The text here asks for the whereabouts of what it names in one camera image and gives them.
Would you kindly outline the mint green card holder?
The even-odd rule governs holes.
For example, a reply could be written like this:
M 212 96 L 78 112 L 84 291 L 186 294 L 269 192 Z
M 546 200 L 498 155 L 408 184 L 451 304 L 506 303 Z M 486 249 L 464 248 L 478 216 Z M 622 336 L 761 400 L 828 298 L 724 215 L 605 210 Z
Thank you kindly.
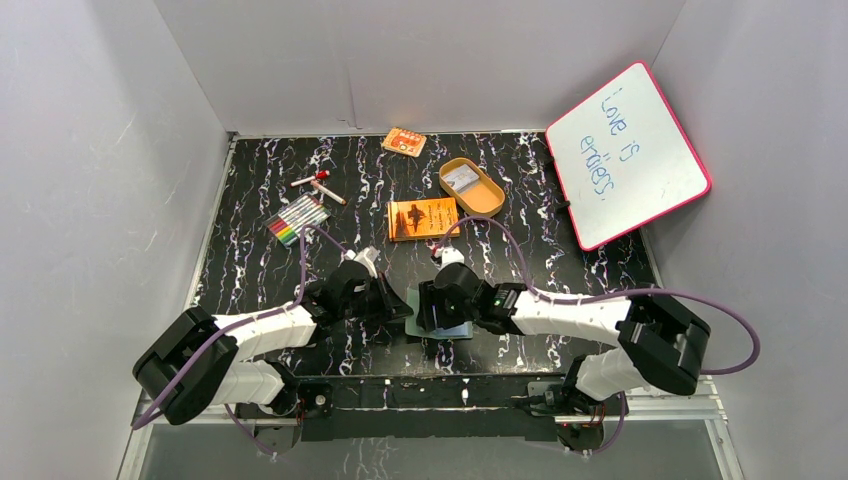
M 406 303 L 412 308 L 413 313 L 405 318 L 404 331 L 407 336 L 435 339 L 435 340 L 470 340 L 473 338 L 473 326 L 471 322 L 449 328 L 427 331 L 417 324 L 419 313 L 420 296 L 416 288 L 408 288 Z

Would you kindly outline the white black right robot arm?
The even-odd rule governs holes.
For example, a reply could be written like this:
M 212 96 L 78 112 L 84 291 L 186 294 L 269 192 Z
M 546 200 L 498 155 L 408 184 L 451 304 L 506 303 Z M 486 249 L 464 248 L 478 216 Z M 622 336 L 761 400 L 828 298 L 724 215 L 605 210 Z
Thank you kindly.
M 418 286 L 418 326 L 472 323 L 495 335 L 558 335 L 608 346 L 575 360 L 563 385 L 565 405 L 590 413 L 621 391 L 645 386 L 695 392 L 711 329 L 678 300 L 653 290 L 581 296 L 524 284 L 491 285 L 462 263 L 444 266 Z

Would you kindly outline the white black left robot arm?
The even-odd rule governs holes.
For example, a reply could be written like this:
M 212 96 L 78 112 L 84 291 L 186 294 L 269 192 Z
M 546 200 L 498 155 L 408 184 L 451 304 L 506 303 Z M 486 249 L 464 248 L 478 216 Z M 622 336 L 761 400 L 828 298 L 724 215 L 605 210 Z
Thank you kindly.
M 281 307 L 238 315 L 188 308 L 132 368 L 153 401 L 137 424 L 162 415 L 182 425 L 210 406 L 238 403 L 286 416 L 297 407 L 299 391 L 293 376 L 265 354 L 317 344 L 350 318 L 385 323 L 412 312 L 384 273 L 355 260 L 343 261 Z

